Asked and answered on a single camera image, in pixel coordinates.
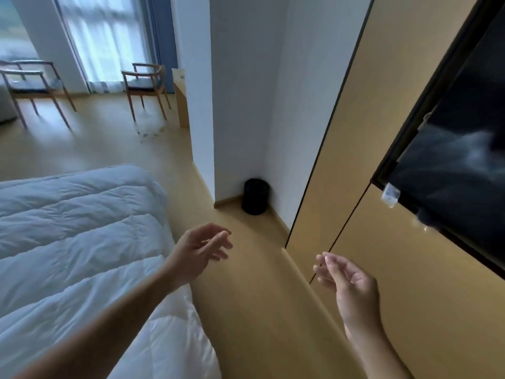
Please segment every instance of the wooden chair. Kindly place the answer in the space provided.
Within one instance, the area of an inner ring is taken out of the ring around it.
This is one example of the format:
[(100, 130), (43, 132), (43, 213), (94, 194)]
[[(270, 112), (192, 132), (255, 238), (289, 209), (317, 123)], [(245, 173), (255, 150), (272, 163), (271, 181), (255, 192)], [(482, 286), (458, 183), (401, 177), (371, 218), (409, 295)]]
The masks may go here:
[[(130, 102), (130, 109), (133, 120), (136, 121), (135, 112), (133, 111), (133, 103), (131, 101), (132, 95), (140, 96), (142, 107), (144, 109), (145, 106), (143, 96), (156, 96), (158, 103), (160, 104), (161, 112), (163, 113), (163, 118), (167, 120), (167, 116), (165, 115), (165, 110), (163, 109), (160, 98), (160, 94), (163, 93), (165, 95), (165, 99), (168, 102), (168, 107), (172, 109), (170, 101), (168, 101), (167, 89), (165, 87), (165, 65), (156, 65), (152, 63), (133, 63), (132, 65), (134, 72), (123, 70), (121, 73), (123, 74), (126, 95), (128, 96), (128, 101)], [(137, 72), (137, 67), (153, 68), (155, 71), (152, 73), (140, 73)], [(135, 79), (128, 81), (126, 79), (126, 76), (133, 76)]]
[[(68, 94), (68, 90), (63, 84), (63, 81), (60, 78), (60, 75), (56, 71), (56, 68), (54, 67), (54, 64), (49, 61), (41, 61), (41, 60), (19, 60), (19, 61), (12, 61), (9, 63), (2, 62), (1, 65), (5, 66), (17, 66), (19, 69), (18, 70), (12, 70), (12, 69), (0, 69), (0, 74), (3, 76), (3, 80), (9, 89), (9, 93), (11, 94), (12, 101), (14, 102), (14, 107), (16, 108), (16, 111), (18, 112), (19, 118), (21, 119), (23, 126), (26, 128), (26, 121), (23, 117), (23, 113), (21, 111), (21, 108), (19, 107), (19, 104), (17, 102), (18, 99), (22, 98), (28, 98), (32, 105), (33, 109), (35, 110), (35, 113), (39, 115), (37, 107), (35, 106), (35, 102), (33, 101), (34, 98), (51, 98), (54, 102), (54, 105), (56, 106), (56, 109), (58, 109), (58, 112), (63, 118), (63, 121), (65, 122), (65, 125), (70, 129), (70, 126), (68, 124), (67, 119), (65, 118), (60, 106), (58, 105), (58, 102), (56, 101), (56, 98), (54, 96), (54, 92), (57, 90), (62, 89), (65, 95), (68, 98), (68, 101), (70, 102), (70, 105), (72, 105), (72, 108), (74, 111), (77, 111), (75, 108), (75, 105), (70, 98), (70, 95)], [(53, 68), (54, 75), (56, 78), (48, 82), (46, 78), (44, 77), (44, 72), (42, 70), (23, 70), (22, 65), (48, 65)], [(9, 80), (7, 77), (8, 75), (12, 76), (21, 76), (21, 81), (13, 81)], [(38, 80), (27, 80), (27, 76), (39, 76), (41, 79)]]

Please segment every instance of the chair seat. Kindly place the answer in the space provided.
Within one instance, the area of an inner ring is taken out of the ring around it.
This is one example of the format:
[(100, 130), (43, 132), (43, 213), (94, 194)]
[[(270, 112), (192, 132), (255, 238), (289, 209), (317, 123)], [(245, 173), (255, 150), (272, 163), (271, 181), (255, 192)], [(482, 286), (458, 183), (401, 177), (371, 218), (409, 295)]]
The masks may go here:
[[(138, 78), (138, 79), (133, 79), (127, 81), (128, 83), (128, 88), (130, 90), (136, 90), (136, 91), (155, 91), (153, 88), (153, 82), (151, 81), (151, 78)], [(158, 79), (156, 82), (156, 88), (161, 88), (163, 82), (161, 79)]]
[[(29, 94), (29, 93), (48, 93), (44, 82), (39, 80), (10, 80), (9, 84), (14, 93), (19, 94)], [(53, 90), (59, 90), (63, 88), (63, 83), (61, 80), (55, 79), (48, 82), (49, 87)]]

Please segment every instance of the white comforter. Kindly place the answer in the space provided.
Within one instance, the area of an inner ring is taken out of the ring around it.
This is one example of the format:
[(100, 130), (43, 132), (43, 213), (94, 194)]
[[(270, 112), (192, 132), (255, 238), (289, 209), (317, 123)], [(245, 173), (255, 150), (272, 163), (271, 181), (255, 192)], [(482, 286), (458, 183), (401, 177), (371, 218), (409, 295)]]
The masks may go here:
[[(130, 165), (0, 183), (0, 377), (161, 266), (174, 242), (166, 193)], [(159, 305), (110, 378), (219, 378), (181, 287)]]

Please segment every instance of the wooden floor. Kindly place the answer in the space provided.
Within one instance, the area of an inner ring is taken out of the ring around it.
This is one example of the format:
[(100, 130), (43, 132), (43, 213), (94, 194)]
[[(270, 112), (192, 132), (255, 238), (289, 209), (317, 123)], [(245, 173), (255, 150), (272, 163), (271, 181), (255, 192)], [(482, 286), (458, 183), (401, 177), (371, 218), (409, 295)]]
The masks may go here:
[(0, 127), (0, 180), (124, 163), (143, 167), (169, 194), (175, 239), (208, 221), (233, 231), (230, 259), (192, 286), (223, 378), (361, 377), (342, 335), (281, 253), (286, 233), (274, 216), (248, 216), (238, 202), (214, 209), (191, 163), (189, 130), (178, 127), (168, 106), (165, 122), (156, 99), (144, 100), (145, 110), (134, 98), (138, 124), (123, 94), (77, 98), (77, 113), (61, 100), (72, 131), (51, 101), (37, 100), (40, 117), (23, 101), (29, 130), (19, 122)]

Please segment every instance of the black trash can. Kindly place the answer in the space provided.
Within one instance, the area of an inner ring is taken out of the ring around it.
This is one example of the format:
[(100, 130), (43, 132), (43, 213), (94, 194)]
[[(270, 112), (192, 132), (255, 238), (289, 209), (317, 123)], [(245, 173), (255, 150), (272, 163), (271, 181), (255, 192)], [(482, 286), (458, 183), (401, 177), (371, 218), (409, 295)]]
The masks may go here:
[(260, 215), (267, 210), (270, 186), (258, 178), (251, 178), (244, 184), (242, 209), (250, 215)]

